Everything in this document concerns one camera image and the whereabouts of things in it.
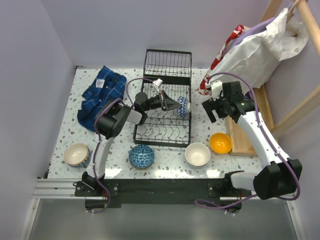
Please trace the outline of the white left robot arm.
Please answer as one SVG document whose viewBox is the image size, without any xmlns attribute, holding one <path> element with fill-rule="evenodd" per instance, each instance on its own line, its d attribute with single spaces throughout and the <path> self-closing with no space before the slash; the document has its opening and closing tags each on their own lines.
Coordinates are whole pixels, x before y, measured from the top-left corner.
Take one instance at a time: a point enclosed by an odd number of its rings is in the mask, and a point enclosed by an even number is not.
<svg viewBox="0 0 320 240">
<path fill-rule="evenodd" d="M 171 99 L 163 90 L 149 98 L 146 93 L 135 95 L 133 106 L 127 106 L 122 99 L 109 100 L 94 118 L 93 127 L 98 136 L 98 143 L 91 157 L 91 169 L 82 174 L 82 183 L 92 196 L 99 196 L 104 190 L 102 180 L 111 145 L 121 133 L 125 123 L 135 125 L 145 123 L 147 111 L 161 109 L 169 111 L 182 107 L 178 101 Z"/>
</svg>

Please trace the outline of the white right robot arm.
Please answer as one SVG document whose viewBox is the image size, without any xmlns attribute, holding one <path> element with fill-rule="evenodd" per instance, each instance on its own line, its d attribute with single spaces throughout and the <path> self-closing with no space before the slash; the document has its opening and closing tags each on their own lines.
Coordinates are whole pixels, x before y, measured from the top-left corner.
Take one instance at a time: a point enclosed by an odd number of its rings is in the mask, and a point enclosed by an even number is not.
<svg viewBox="0 0 320 240">
<path fill-rule="evenodd" d="M 298 159 L 291 159 L 280 147 L 267 128 L 255 99 L 244 97 L 239 81 L 222 83 L 215 80 L 206 87 L 211 89 L 212 97 L 202 102 L 202 106 L 210 121 L 232 118 L 249 138 L 261 164 L 261 171 L 257 174 L 245 171 L 227 173 L 223 192 L 233 197 L 241 189 L 253 191 L 262 200 L 298 195 L 302 164 Z"/>
</svg>

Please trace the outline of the cream striped rim bowl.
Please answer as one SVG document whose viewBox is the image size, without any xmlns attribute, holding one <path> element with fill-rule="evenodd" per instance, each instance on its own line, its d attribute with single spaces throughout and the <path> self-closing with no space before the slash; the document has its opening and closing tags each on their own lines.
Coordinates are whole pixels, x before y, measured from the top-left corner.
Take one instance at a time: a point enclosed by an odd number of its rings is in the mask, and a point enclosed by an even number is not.
<svg viewBox="0 0 320 240">
<path fill-rule="evenodd" d="M 82 167 L 89 162 L 89 156 L 89 148 L 83 143 L 76 143 L 65 151 L 64 161 L 72 167 Z"/>
</svg>

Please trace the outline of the blue triangle pattern bowl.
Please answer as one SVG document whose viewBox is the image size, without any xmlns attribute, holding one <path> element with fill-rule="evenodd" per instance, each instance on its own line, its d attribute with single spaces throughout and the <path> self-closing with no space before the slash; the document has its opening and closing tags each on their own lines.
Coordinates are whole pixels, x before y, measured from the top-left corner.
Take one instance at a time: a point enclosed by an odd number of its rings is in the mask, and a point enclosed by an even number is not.
<svg viewBox="0 0 320 240">
<path fill-rule="evenodd" d="M 148 145 L 139 144 L 129 151 L 128 159 L 133 167 L 145 169 L 154 163 L 155 152 Z"/>
</svg>

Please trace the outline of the blue zigzag pattern bowl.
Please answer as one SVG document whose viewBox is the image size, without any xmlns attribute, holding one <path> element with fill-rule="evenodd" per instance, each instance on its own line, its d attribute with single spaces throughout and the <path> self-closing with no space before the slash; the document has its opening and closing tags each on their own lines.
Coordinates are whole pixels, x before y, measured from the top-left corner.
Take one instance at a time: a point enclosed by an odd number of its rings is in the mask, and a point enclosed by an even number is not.
<svg viewBox="0 0 320 240">
<path fill-rule="evenodd" d="M 177 109 L 177 115 L 179 117 L 185 117 L 191 112 L 191 103 L 186 97 L 180 96 L 178 98 L 178 103 L 181 105 Z"/>
</svg>

